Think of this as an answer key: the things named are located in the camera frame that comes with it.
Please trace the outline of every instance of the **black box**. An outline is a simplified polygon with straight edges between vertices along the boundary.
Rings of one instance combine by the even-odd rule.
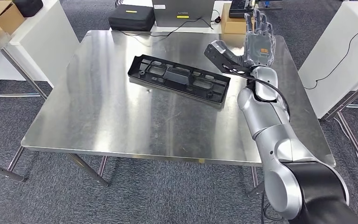
[[[112,30],[150,31],[154,25],[152,7],[119,5],[109,16]]]
[[[19,12],[24,17],[32,17],[43,7],[42,0],[13,0]]]

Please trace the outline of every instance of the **cardboard box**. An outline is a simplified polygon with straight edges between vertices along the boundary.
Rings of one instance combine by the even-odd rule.
[[[224,34],[246,34],[245,18],[230,18],[228,16],[231,3],[224,3],[221,14],[221,32]]]
[[[24,17],[12,1],[0,0],[0,30],[11,35],[24,20]]]

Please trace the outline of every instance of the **gray case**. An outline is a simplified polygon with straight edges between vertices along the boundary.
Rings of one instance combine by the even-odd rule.
[[[158,27],[209,27],[214,0],[152,0]]]

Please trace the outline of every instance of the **black plastic tray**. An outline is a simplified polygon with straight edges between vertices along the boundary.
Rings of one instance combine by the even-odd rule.
[[[134,57],[128,76],[219,105],[230,83],[229,77],[147,55]]]

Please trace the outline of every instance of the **robotic arm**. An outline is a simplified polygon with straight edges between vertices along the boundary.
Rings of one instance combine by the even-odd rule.
[[[253,28],[245,14],[244,55],[236,56],[223,41],[210,43],[204,54],[221,72],[248,78],[238,106],[257,144],[268,200],[291,224],[358,224],[339,173],[318,160],[289,123],[289,107],[276,91],[277,73],[270,68],[275,51],[272,26],[259,10],[254,15]]]

